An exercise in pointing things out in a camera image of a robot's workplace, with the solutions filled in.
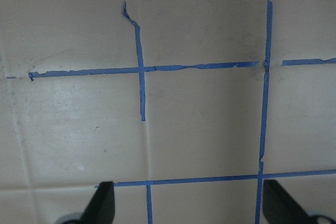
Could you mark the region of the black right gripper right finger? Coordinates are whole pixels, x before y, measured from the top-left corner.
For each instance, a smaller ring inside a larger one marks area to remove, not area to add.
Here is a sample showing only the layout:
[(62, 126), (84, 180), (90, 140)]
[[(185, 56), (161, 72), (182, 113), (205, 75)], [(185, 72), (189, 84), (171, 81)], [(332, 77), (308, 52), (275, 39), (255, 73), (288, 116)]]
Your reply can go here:
[(262, 188), (262, 212), (268, 223), (315, 223), (276, 180), (264, 180)]

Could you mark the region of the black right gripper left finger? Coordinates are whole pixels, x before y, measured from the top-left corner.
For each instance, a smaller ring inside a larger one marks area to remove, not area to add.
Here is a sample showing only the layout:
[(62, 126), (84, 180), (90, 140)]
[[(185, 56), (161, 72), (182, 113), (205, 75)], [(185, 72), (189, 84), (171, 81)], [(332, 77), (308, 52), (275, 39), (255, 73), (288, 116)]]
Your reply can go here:
[(114, 216), (114, 183), (101, 182), (81, 215), (80, 223), (111, 224)]

